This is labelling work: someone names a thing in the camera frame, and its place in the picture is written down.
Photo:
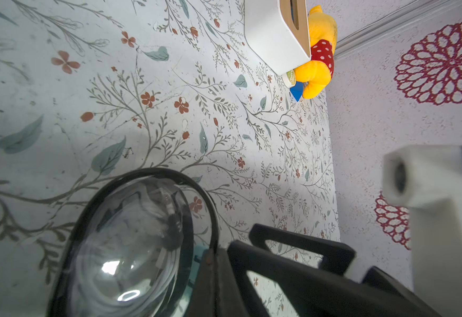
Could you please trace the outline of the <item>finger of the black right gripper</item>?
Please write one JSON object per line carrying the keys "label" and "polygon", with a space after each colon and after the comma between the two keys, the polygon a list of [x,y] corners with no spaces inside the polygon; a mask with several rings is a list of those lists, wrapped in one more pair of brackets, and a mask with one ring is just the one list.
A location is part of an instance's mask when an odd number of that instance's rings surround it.
{"label": "finger of the black right gripper", "polygon": [[301,235],[260,224],[255,224],[252,227],[249,239],[254,246],[266,251],[270,251],[270,249],[265,242],[272,240],[319,254],[322,256],[319,268],[339,276],[344,275],[356,256],[356,251],[344,243]]}
{"label": "finger of the black right gripper", "polygon": [[229,245],[228,257],[249,316],[269,316],[248,277],[258,273],[277,282],[299,316],[377,316],[359,286],[332,273],[310,268],[239,241]]}

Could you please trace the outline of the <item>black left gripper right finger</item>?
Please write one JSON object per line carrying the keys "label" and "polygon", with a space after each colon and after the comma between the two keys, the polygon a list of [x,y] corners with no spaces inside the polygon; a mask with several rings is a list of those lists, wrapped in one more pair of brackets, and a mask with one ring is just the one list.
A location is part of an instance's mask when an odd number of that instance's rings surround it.
{"label": "black left gripper right finger", "polygon": [[402,299],[404,302],[416,307],[417,310],[420,310],[422,316],[440,316],[439,313],[422,301],[411,290],[376,266],[372,266],[367,271],[363,277],[362,284],[393,295],[396,299]]}

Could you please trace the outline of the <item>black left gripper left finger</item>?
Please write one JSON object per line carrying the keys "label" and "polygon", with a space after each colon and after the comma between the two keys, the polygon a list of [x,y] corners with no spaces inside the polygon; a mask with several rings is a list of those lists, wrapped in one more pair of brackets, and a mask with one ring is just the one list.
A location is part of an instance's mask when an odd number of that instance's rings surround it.
{"label": "black left gripper left finger", "polygon": [[203,253],[185,316],[248,316],[232,266],[223,248]]}

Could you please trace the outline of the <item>black rimmed round lid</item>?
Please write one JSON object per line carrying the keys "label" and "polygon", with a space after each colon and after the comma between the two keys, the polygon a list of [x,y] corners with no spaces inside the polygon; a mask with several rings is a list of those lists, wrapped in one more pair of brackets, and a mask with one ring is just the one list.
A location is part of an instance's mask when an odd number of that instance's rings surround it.
{"label": "black rimmed round lid", "polygon": [[196,178],[138,169],[78,218],[47,316],[184,316],[203,253],[219,243],[215,202]]}

